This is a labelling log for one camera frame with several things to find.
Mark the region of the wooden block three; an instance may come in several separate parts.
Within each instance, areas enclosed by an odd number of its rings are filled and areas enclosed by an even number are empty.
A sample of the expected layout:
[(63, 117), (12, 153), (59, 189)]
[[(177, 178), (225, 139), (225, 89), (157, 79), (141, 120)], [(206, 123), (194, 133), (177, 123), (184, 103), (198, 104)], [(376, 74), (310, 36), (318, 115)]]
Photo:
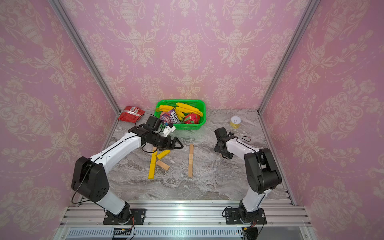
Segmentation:
[(188, 166), (188, 177), (189, 178), (193, 177), (193, 165)]

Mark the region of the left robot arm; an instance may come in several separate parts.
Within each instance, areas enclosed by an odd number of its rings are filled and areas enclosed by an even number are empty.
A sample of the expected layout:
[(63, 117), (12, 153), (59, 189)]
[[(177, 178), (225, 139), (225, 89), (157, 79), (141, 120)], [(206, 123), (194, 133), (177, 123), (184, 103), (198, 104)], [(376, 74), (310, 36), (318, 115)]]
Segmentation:
[(80, 157), (74, 168), (71, 188), (75, 194), (87, 198), (105, 210), (106, 216), (118, 224), (132, 224), (134, 215), (129, 203), (119, 198), (111, 189), (108, 172), (125, 156), (145, 145), (160, 151), (183, 149), (172, 124), (161, 129), (161, 120), (153, 115), (146, 123), (135, 125), (114, 144), (89, 158)]

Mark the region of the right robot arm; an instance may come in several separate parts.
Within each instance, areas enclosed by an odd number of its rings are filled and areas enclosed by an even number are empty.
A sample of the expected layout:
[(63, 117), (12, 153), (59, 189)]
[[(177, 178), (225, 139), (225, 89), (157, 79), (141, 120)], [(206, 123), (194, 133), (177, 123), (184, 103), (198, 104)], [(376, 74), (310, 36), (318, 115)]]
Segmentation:
[(249, 189), (245, 197), (240, 201), (239, 207), (232, 213), (226, 214), (228, 224), (235, 224), (233, 215), (244, 224), (264, 225), (267, 223), (265, 212), (261, 208), (267, 195), (282, 183), (282, 176), (276, 160), (268, 148), (258, 149), (240, 140), (232, 132), (225, 128), (215, 130), (217, 143), (214, 151), (230, 160), (237, 157), (244, 161)]

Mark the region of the purple snack packet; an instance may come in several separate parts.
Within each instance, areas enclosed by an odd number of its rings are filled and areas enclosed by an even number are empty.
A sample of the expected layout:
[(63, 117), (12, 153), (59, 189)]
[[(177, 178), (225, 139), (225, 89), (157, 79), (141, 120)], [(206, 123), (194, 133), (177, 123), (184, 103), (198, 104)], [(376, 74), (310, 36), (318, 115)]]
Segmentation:
[(178, 117), (175, 109), (172, 109), (168, 112), (164, 112), (161, 115), (160, 120), (164, 123), (167, 123), (167, 124), (179, 124), (181, 122), (179, 120), (179, 117)]

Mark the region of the red dragon fruit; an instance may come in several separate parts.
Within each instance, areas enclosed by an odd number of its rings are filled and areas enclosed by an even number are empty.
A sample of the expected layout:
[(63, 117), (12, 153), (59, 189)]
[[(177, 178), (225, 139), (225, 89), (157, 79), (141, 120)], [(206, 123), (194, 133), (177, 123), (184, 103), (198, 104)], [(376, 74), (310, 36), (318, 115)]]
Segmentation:
[(188, 114), (184, 117), (183, 124), (187, 124), (187, 125), (198, 124), (200, 122), (200, 118), (201, 116), (198, 114), (193, 114), (193, 113)]

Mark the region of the right banana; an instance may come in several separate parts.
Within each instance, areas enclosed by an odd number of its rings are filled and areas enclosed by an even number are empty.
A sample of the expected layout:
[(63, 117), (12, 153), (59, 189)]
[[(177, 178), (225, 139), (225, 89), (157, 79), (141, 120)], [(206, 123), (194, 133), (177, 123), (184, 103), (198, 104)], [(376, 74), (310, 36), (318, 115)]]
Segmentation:
[(204, 116), (204, 114), (199, 109), (184, 103), (176, 103), (175, 109), (182, 113), (196, 114), (196, 115), (199, 115), (200, 117)]

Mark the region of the banana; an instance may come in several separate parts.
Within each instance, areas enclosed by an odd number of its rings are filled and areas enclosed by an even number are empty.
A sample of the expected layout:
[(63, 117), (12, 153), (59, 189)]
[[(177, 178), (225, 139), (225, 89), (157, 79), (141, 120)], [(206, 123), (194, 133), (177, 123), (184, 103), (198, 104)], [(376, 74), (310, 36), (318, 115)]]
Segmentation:
[(196, 114), (196, 115), (199, 115), (200, 117), (204, 116), (204, 114), (199, 109), (184, 103), (176, 103), (175, 109), (182, 113)]
[(156, 108), (156, 112), (169, 112), (171, 110), (174, 110), (175, 113), (177, 114), (178, 116), (178, 119), (180, 121), (182, 121), (184, 118), (185, 118), (185, 114), (182, 113), (181, 111), (179, 110), (176, 110), (175, 107), (172, 107), (172, 106), (168, 106), (168, 105), (160, 105), (159, 107)]

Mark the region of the left banana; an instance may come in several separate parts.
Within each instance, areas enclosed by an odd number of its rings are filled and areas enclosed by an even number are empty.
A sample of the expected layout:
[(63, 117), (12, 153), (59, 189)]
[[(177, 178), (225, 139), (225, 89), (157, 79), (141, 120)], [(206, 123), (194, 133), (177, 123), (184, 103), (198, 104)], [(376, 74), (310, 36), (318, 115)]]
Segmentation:
[(160, 105), (159, 107), (156, 108), (156, 112), (169, 112), (171, 110), (174, 110), (175, 113), (177, 114), (178, 116), (178, 119), (180, 121), (182, 121), (184, 118), (185, 118), (185, 114), (182, 113), (181, 111), (179, 110), (176, 110), (175, 107), (172, 107), (172, 106), (168, 106), (168, 105)]

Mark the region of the green plastic basket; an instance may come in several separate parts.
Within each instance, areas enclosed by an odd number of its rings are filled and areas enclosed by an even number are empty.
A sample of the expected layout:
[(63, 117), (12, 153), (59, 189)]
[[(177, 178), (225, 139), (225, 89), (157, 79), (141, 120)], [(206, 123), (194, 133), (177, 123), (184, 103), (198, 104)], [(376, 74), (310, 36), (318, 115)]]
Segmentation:
[(177, 103), (183, 103), (186, 105), (190, 105), (203, 113), (203, 116), (200, 117), (200, 120), (197, 124), (185, 124), (180, 122), (179, 124), (175, 124), (176, 129), (178, 130), (199, 130), (207, 121), (207, 108), (206, 103), (202, 100), (198, 99), (166, 99), (161, 100), (157, 103), (156, 109), (160, 108), (161, 105), (177, 107)]

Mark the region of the red snack bag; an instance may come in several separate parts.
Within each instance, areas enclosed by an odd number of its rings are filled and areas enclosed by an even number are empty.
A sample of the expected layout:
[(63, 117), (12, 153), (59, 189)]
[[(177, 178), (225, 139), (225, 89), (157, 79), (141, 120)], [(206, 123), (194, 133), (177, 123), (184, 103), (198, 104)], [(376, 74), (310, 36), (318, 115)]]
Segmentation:
[(138, 107), (127, 106), (120, 114), (118, 120), (123, 122), (135, 123), (139, 117), (146, 112)]

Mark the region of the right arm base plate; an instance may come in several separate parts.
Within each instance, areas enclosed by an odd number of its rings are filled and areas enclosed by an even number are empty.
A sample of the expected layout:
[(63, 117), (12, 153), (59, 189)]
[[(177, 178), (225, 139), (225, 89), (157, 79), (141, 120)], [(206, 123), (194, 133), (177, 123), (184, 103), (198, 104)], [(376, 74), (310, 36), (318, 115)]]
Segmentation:
[(227, 207), (222, 212), (222, 217), (226, 219), (227, 225), (265, 225), (266, 215), (263, 209), (254, 212), (247, 212), (243, 207), (237, 209)]

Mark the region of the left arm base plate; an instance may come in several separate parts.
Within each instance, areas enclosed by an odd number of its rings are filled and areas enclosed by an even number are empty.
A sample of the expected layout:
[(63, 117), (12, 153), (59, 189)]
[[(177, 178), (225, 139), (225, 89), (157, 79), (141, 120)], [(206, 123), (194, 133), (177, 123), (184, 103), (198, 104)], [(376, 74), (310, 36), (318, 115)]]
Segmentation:
[(123, 210), (120, 214), (115, 215), (110, 211), (106, 211), (103, 225), (143, 225), (146, 218), (146, 209), (129, 209)]

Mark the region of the right frame post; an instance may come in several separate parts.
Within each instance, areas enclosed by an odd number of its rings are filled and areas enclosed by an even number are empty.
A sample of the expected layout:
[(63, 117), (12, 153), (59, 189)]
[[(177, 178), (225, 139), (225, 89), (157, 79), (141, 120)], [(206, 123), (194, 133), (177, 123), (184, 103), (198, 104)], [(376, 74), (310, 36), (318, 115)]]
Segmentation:
[(258, 109), (258, 113), (261, 116), (263, 112), (266, 110), (268, 102), (270, 98), (273, 95), (273, 92), (281, 79), (283, 73), (285, 72), (285, 69), (287, 68), (293, 54), (295, 53), (295, 50), (297, 46), (299, 45), (299, 42), (307, 29), (308, 24), (310, 23), (314, 13), (316, 12), (316, 9), (318, 8), (320, 4), (320, 0), (310, 0), (305, 8), (305, 11), (292, 35), (292, 39), (290, 40), (288, 47), (283, 55), (282, 60), (280, 61), (278, 68), (276, 70), (276, 73), (274, 74), (272, 81), (267, 88), (266, 94), (263, 97), (263, 100), (261, 102), (261, 105)]

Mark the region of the frame post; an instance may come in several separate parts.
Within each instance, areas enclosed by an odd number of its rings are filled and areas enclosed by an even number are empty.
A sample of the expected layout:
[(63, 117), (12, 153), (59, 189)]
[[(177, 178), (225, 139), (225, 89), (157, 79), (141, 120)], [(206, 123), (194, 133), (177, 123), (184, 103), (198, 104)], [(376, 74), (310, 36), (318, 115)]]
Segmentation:
[(110, 89), (108, 88), (107, 84), (105, 83), (103, 76), (101, 72), (99, 71), (98, 67), (96, 66), (95, 61), (93, 60), (90, 52), (88, 51), (85, 43), (83, 42), (79, 31), (71, 21), (70, 17), (68, 16), (64, 5), (61, 1), (56, 0), (48, 0), (51, 7), (53, 8), (54, 12), (56, 13), (58, 19), (66, 29), (69, 37), (71, 38), (73, 44), (75, 45), (76, 49), (78, 50), (79, 54), (81, 55), (83, 61), (87, 65), (90, 73), (95, 78), (97, 84), (99, 85), (101, 91), (107, 98), (107, 101), (113, 108), (114, 112), (119, 115), (121, 113), (121, 109), (117, 104), (117, 101), (113, 97)]
[(310, 23), (314, 13), (316, 12), (316, 9), (318, 8), (320, 4), (320, 0), (310, 0), (305, 8), (305, 11), (292, 35), (292, 39), (290, 40), (288, 47), (283, 55), (282, 60), (280, 61), (278, 68), (276, 70), (276, 73), (274, 74), (272, 81), (267, 88), (266, 94), (263, 97), (263, 100), (261, 102), (261, 105), (258, 109), (258, 113), (261, 116), (263, 112), (266, 110), (268, 102), (270, 98), (273, 95), (273, 92), (281, 79), (283, 73), (285, 72), (285, 69), (287, 68), (293, 54), (295, 53), (295, 50), (297, 46), (299, 45), (299, 42), (307, 29), (308, 24)]

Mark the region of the left frame post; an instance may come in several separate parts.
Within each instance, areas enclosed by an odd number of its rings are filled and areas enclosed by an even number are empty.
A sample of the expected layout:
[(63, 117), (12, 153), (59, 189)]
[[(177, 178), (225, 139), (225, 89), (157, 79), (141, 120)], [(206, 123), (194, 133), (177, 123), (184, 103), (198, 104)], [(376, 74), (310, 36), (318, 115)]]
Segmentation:
[(101, 91), (107, 98), (107, 101), (113, 108), (114, 112), (119, 115), (121, 113), (121, 109), (117, 104), (117, 101), (113, 97), (110, 89), (108, 88), (107, 84), (105, 83), (103, 76), (101, 72), (99, 71), (98, 67), (96, 66), (95, 61), (93, 60), (90, 52), (88, 51), (85, 43), (83, 42), (79, 31), (71, 21), (70, 17), (68, 16), (64, 5), (61, 1), (56, 0), (48, 0), (51, 7), (53, 8), (54, 12), (56, 13), (58, 19), (66, 29), (69, 37), (71, 38), (73, 44), (75, 45), (76, 49), (78, 50), (79, 54), (81, 55), (83, 61), (87, 65), (90, 73), (95, 78), (97, 84), (99, 85)]

